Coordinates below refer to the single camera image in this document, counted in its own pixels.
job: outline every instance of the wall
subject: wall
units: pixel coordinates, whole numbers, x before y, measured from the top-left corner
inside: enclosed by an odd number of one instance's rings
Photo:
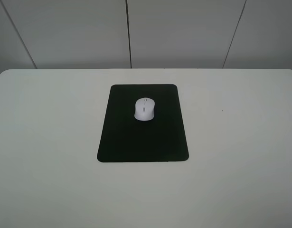
[[[0,0],[0,73],[130,67],[292,69],[292,0]]]
[[[19,35],[0,4],[0,73],[10,68],[34,69]]]

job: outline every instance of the table surface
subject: table surface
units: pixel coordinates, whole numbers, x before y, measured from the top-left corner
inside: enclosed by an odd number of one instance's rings
[[[168,83],[189,159],[100,163],[110,87]],[[292,227],[292,71],[3,72],[0,227]]]

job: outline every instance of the wireless mouse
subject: wireless mouse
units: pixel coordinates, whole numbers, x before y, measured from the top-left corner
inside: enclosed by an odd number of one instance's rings
[[[147,97],[138,99],[135,103],[134,117],[140,121],[149,121],[154,118],[155,102]]]

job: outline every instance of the table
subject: table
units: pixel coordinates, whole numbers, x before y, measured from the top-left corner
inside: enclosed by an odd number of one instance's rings
[[[168,83],[189,159],[100,163],[110,87]],[[3,72],[0,227],[292,227],[292,71]]]

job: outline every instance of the mouse pad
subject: mouse pad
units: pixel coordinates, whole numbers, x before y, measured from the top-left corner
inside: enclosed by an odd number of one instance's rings
[[[134,118],[135,103],[154,100],[154,118]],[[100,162],[177,162],[189,157],[175,85],[113,85],[97,159]]]

